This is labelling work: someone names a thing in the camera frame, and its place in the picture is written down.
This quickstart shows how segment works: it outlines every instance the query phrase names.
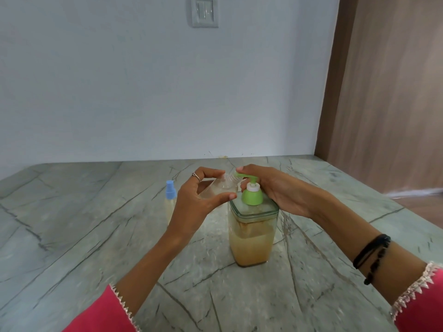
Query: sleeve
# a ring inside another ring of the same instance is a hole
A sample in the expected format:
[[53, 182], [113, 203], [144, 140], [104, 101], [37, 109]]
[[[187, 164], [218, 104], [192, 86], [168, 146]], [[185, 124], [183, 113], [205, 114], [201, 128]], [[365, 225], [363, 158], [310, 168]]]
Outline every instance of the sleeve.
[[140, 332], [131, 313], [121, 302], [115, 287], [108, 285], [103, 294], [80, 313], [63, 332]]
[[441, 331], [443, 266], [430, 262], [423, 276], [401, 295], [391, 309], [400, 332]]

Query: transparent bottle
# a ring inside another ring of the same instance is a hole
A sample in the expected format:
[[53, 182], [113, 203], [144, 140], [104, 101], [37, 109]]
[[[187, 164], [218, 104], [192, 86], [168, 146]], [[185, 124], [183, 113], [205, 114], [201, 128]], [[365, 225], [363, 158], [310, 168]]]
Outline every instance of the transparent bottle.
[[[248, 191], [258, 193], [255, 187]], [[275, 228], [279, 214], [278, 205], [266, 194], [260, 192], [255, 205], [245, 202], [251, 201], [245, 198], [246, 190], [238, 193], [238, 197], [229, 202], [228, 233], [229, 244], [235, 262], [241, 267], [254, 266], [268, 261], [274, 242]]]
[[240, 183], [242, 179], [243, 177], [241, 176], [225, 173], [223, 177], [215, 179], [199, 196], [202, 199], [208, 199], [223, 192], [237, 192], [238, 183]]
[[177, 201], [177, 191], [174, 187], [174, 181], [166, 181], [166, 198], [165, 198], [165, 213], [166, 221], [171, 221], [172, 214], [174, 213], [175, 202]]

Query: white wall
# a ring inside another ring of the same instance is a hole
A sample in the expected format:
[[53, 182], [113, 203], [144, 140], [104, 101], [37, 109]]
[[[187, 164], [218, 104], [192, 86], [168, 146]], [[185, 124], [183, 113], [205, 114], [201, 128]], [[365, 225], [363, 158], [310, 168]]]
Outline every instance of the white wall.
[[189, 0], [0, 0], [0, 179], [312, 154], [338, 0], [219, 4], [218, 29], [193, 29]]

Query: blue cap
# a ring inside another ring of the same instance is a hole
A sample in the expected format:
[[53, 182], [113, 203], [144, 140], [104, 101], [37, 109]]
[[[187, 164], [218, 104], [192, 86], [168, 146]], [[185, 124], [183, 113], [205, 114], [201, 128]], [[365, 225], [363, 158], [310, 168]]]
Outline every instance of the blue cap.
[[177, 198], [177, 191], [174, 188], [174, 181], [166, 181], [166, 199]]

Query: black bracelet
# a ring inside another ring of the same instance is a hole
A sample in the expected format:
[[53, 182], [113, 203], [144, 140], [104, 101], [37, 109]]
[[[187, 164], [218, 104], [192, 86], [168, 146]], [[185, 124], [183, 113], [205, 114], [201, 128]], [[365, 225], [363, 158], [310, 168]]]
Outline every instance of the black bracelet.
[[357, 257], [354, 259], [354, 261], [352, 262], [352, 265], [354, 266], [355, 269], [360, 268], [363, 263], [365, 263], [369, 257], [382, 245], [384, 245], [384, 243], [386, 242], [386, 240], [389, 238], [389, 241], [391, 241], [391, 238], [388, 237], [386, 234], [380, 234], [379, 236], [377, 236], [374, 240], [372, 240], [371, 242], [369, 242], [369, 244], [367, 244], [362, 251], [357, 255]]
[[365, 285], [369, 285], [372, 283], [374, 279], [374, 274], [377, 271], [378, 267], [380, 266], [380, 260], [385, 256], [386, 250], [388, 249], [390, 243], [391, 243], [391, 238], [389, 236], [386, 236], [386, 239], [383, 243], [383, 248], [378, 252], [377, 260], [375, 260], [375, 262], [371, 265], [371, 271], [368, 273], [368, 276], [364, 281]]

